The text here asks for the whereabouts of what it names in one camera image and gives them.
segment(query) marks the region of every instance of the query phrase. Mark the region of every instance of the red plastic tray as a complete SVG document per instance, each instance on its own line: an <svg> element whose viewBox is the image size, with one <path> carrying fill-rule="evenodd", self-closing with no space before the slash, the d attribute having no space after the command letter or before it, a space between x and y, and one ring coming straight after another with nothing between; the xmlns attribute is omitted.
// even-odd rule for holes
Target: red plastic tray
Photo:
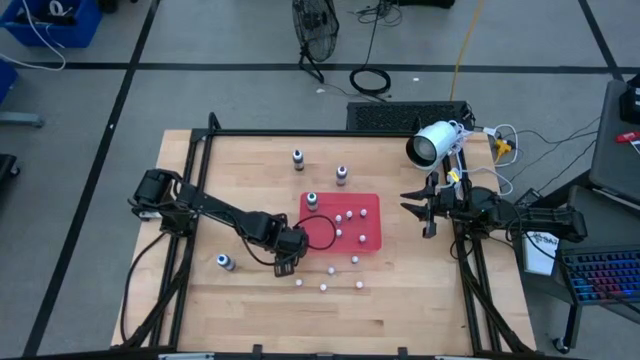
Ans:
<svg viewBox="0 0 640 360"><path fill-rule="evenodd" d="M318 209L310 211L307 208L307 194L300 195L300 219L310 215L322 214L327 216L342 230L342 236L327 250L313 250L314 252L329 253L369 253L382 248L382 229L380 222L380 198L376 194L358 193L316 193ZM366 209L367 215L360 216L360 210ZM353 212L351 220L347 220L347 211ZM342 222L336 224L336 215L342 216ZM309 234L309 243L315 247L326 246L333 238L333 228L325 219L315 218L301 224ZM367 241L361 244L360 235L365 235Z"/></svg>

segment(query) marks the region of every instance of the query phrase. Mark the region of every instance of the wooden tabletop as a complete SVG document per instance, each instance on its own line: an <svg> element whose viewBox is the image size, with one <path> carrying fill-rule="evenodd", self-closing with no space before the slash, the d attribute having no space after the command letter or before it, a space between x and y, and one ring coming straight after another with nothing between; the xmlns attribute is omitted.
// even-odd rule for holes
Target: wooden tabletop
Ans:
<svg viewBox="0 0 640 360"><path fill-rule="evenodd" d="M159 168L182 172L189 135L165 132ZM275 278L273 268L250 258L231 228L200 221L179 350L250 352L254 344L262 344L265 352L275 353L396 354L398 347L407 347L413 355L471 354L458 263L449 255L451 222L437 219L438 235L423 239L424 224L400 206L400 193L424 185L424 172L408 160L405 143L400 138L214 138L207 193L246 211L284 212L291 223L298 219L302 192L376 193L383 243L379 252L360 256L357 265L347 254L309 253L294 276ZM303 172L293 169L294 149L304 152ZM472 136L465 155L469 169L493 167L486 135ZM344 187L335 185L339 165L349 169ZM495 175L484 171L471 179L474 185L498 186ZM158 235L158 228L158 221L142 223L135 254ZM165 240L149 251L133 275L128 334L157 300L167 244ZM488 240L483 247L496 307L522 341L535 348L513 251ZM236 271L217 265L216 256L222 253L236 260ZM330 265L337 270L333 276L327 274ZM303 279L304 286L296 287L296 279ZM357 290L356 281L363 281L364 288ZM325 293L319 290L322 283L328 286ZM476 304L483 344L488 344L484 313ZM165 324L173 315L173 306L168 309ZM166 343L169 327L164 326L161 343ZM119 331L113 343L121 343Z"/></svg>

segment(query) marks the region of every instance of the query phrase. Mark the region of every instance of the fan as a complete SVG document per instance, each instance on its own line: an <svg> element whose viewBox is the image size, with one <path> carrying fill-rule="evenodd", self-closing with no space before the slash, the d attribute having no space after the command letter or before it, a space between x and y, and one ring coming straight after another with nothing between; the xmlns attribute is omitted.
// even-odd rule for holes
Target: fan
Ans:
<svg viewBox="0 0 640 360"><path fill-rule="evenodd" d="M293 25L300 42L298 66L324 83L324 75L315 62L328 59L336 47L340 24L333 0L293 0L292 8ZM305 58L313 67L313 71L303 64Z"/></svg>

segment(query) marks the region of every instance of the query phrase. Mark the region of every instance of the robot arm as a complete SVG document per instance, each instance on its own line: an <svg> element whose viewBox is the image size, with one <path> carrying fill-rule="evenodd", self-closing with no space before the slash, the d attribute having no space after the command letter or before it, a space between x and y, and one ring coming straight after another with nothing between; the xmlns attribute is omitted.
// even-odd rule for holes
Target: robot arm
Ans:
<svg viewBox="0 0 640 360"><path fill-rule="evenodd" d="M472 235L486 238L493 230L544 231L571 241L580 242L587 236L582 214L571 207L546 209L516 206L501 199L495 192L483 187L471 187L462 200L458 200L454 187L442 188L436 193L438 174L431 173L424 189L400 196L412 200L427 200L425 205L402 203L420 221L426 221L423 237L436 234L435 216L461 222Z"/></svg>
<svg viewBox="0 0 640 360"><path fill-rule="evenodd" d="M157 212L162 216L160 230L174 236L192 234L193 219L204 215L235 229L242 241L274 253L276 277L291 275L307 253L309 237L303 228L292 229L285 214L245 212L205 194L182 181L178 173L148 170L133 196L134 214Z"/></svg>

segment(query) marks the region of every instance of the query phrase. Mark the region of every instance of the keyboard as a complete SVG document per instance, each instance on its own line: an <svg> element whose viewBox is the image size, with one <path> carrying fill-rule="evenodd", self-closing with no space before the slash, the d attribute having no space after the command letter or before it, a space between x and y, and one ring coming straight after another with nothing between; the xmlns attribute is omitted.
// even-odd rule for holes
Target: keyboard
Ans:
<svg viewBox="0 0 640 360"><path fill-rule="evenodd" d="M347 105L348 130L416 132L436 121L455 120L473 130L475 118L464 101L388 102Z"/></svg>
<svg viewBox="0 0 640 360"><path fill-rule="evenodd" d="M603 290L627 302L640 301L640 246L559 250L558 254L572 270L562 267L565 281L577 304L617 303ZM592 286L575 273L599 286Z"/></svg>

